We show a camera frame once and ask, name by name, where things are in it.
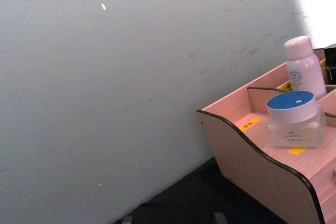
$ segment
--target yellow sticker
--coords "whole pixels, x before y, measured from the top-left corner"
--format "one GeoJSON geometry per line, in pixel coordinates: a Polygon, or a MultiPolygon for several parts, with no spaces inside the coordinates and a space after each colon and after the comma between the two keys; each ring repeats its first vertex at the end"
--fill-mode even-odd
{"type": "Polygon", "coordinates": [[[293,155],[300,155],[306,149],[307,149],[306,147],[297,147],[297,148],[288,149],[287,152],[289,152],[290,154],[293,154],[293,155]]]}
{"type": "Polygon", "coordinates": [[[244,126],[240,127],[239,129],[241,131],[245,131],[248,128],[250,128],[253,124],[256,124],[259,121],[260,121],[260,118],[253,118],[251,121],[249,121],[247,124],[245,124],[244,126]]]}
{"type": "Polygon", "coordinates": [[[292,87],[290,86],[290,82],[287,82],[285,85],[283,85],[279,89],[283,90],[285,92],[292,91],[292,87]]]}
{"type": "Polygon", "coordinates": [[[325,62],[326,62],[325,60],[320,61],[320,66],[321,66],[322,70],[326,69],[326,63],[325,62]]]}

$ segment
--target black edge trim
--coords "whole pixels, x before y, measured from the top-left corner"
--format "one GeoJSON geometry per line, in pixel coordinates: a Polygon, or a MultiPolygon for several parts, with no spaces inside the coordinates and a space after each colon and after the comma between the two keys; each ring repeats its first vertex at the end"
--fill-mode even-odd
{"type": "Polygon", "coordinates": [[[247,87],[247,89],[261,89],[261,90],[272,90],[272,91],[278,91],[278,92],[281,92],[281,93],[285,93],[284,90],[281,90],[281,89],[273,89],[273,88],[259,88],[259,87],[247,87]]]}
{"type": "Polygon", "coordinates": [[[336,115],[334,115],[334,114],[331,114],[331,113],[328,113],[328,112],[325,112],[324,114],[325,114],[326,116],[331,117],[331,118],[336,118],[336,115]]]}
{"type": "Polygon", "coordinates": [[[285,165],[277,160],[275,160],[274,158],[272,158],[271,156],[267,155],[265,152],[263,152],[257,145],[255,145],[237,126],[235,126],[231,121],[229,121],[228,119],[220,116],[220,115],[216,115],[204,110],[197,110],[197,112],[205,114],[205,115],[209,115],[209,116],[213,116],[217,119],[220,119],[221,121],[225,122],[226,124],[228,124],[231,128],[233,128],[244,140],[245,142],[250,145],[259,155],[261,155],[262,157],[264,157],[267,161],[272,162],[273,164],[275,164],[276,166],[294,174],[295,176],[297,176],[303,183],[304,185],[308,188],[308,191],[311,194],[311,197],[313,199],[314,205],[315,205],[315,209],[316,212],[318,214],[319,220],[320,220],[320,224],[326,224],[324,217],[323,217],[323,213],[322,213],[322,209],[319,203],[319,199],[317,198],[317,194],[316,191],[313,187],[313,185],[311,184],[311,182],[299,171],[291,168],[288,165],[285,165]]]}

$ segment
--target pink wooden organizer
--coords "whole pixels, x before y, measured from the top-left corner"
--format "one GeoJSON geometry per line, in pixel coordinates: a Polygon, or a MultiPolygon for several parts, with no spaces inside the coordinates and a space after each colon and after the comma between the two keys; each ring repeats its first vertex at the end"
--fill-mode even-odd
{"type": "MultiPolygon", "coordinates": [[[[323,68],[323,49],[315,53],[323,68]]],[[[328,94],[319,100],[327,115],[322,147],[272,148],[266,102],[287,82],[284,63],[198,116],[226,178],[287,223],[336,224],[336,86],[326,84],[328,94]]]]}

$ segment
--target black object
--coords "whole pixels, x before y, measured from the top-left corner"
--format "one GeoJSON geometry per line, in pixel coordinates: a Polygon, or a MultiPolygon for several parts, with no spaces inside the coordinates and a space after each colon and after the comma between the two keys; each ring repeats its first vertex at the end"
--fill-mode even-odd
{"type": "Polygon", "coordinates": [[[225,215],[222,212],[215,212],[215,224],[227,224],[227,220],[225,218],[225,215]]]}
{"type": "Polygon", "coordinates": [[[336,84],[336,44],[332,44],[324,49],[325,72],[327,74],[328,83],[336,84]]]}
{"type": "Polygon", "coordinates": [[[228,224],[285,224],[223,177],[214,158],[128,215],[134,224],[213,224],[214,212],[228,224]]]}

